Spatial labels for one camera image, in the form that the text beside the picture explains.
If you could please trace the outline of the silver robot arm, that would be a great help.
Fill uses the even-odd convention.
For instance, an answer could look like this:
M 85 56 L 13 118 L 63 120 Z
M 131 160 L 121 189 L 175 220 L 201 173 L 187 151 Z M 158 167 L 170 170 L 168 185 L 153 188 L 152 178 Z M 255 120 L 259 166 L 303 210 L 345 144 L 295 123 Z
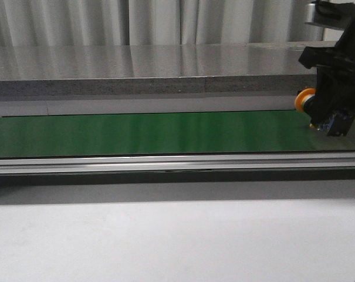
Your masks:
M 313 1 L 307 5 L 306 24 L 341 30 L 333 47 L 306 47 L 299 62 L 316 68 L 316 93 L 306 113 L 313 124 L 335 111 L 355 114 L 355 4 Z

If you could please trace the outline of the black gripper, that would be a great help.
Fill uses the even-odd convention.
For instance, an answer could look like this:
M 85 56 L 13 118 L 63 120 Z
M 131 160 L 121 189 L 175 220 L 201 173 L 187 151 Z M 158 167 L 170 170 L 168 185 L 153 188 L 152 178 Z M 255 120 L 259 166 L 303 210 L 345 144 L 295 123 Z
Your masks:
M 310 24 L 343 30 L 333 47 L 306 47 L 299 58 L 305 68 L 317 71 L 315 96 L 305 112 L 320 123 L 336 111 L 355 114 L 355 4 L 311 4 Z

